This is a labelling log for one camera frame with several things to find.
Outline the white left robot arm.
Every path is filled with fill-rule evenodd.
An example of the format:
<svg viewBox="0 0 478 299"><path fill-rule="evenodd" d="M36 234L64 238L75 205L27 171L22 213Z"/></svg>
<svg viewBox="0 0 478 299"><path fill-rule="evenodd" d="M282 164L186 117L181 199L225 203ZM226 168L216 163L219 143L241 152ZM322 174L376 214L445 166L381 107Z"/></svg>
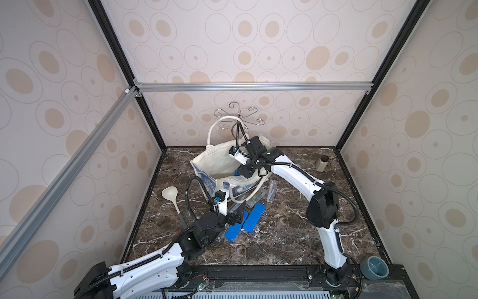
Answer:
<svg viewBox="0 0 478 299"><path fill-rule="evenodd" d="M131 262L111 267L94 265L78 284L76 299L135 299L150 291L189 283L189 261L196 259L224 232L227 224L241 224L243 213L207 212L167 246Z"/></svg>

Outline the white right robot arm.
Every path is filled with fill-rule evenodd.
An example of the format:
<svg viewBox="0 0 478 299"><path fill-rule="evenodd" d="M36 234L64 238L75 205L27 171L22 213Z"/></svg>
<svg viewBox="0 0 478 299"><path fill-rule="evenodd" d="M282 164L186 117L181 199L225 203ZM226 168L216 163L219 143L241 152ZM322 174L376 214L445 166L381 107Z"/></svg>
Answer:
<svg viewBox="0 0 478 299"><path fill-rule="evenodd" d="M240 163L237 174L250 177L254 171L273 173L296 188L309 202L306 218L317 228L325 254L325 263L339 270L347 261L339 235L339 192L336 185L325 183L292 162L276 147L266 149L259 137L241 146L232 146L229 156Z"/></svg>

